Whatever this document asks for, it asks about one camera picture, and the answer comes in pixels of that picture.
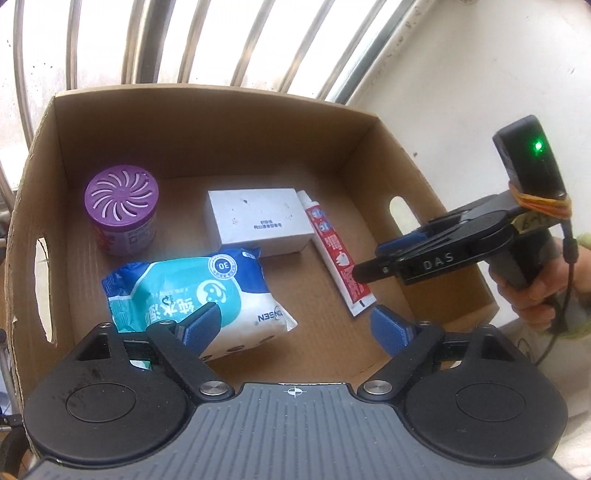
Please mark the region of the person's right hand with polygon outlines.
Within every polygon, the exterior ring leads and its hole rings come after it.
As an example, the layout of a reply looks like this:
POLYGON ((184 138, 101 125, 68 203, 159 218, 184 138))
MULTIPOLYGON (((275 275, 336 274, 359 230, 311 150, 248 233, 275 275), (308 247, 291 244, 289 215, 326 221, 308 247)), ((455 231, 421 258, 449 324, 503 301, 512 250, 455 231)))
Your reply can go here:
MULTIPOLYGON (((574 265, 573 290, 580 305, 590 306, 590 250, 578 247, 578 261, 574 265)), ((532 329, 547 330, 555 318, 554 308, 545 303, 547 297, 564 291, 568 286, 569 266, 562 256, 548 262, 527 289, 516 290, 492 268, 489 274, 497 284, 500 295, 507 300, 514 312, 532 329)))

